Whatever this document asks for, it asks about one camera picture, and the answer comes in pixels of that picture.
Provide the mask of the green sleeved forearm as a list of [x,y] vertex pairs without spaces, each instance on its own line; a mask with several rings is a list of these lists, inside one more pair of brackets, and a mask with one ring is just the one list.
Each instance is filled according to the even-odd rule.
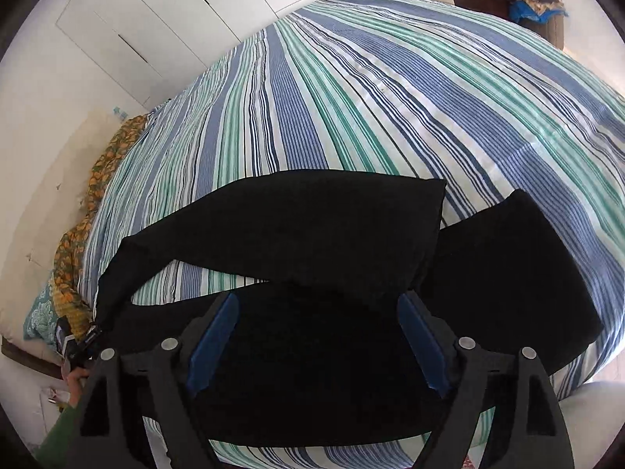
[[42,468],[64,468],[74,432],[77,409],[67,405],[45,440],[34,451],[34,459]]

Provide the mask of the person's left hand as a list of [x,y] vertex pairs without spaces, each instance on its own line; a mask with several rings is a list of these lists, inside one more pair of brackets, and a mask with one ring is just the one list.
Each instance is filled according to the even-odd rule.
[[79,400],[83,395],[84,383],[90,375],[89,369],[83,369],[83,367],[76,367],[69,373],[64,373],[64,382],[67,384],[70,398],[68,405],[71,408],[76,408],[79,404]]

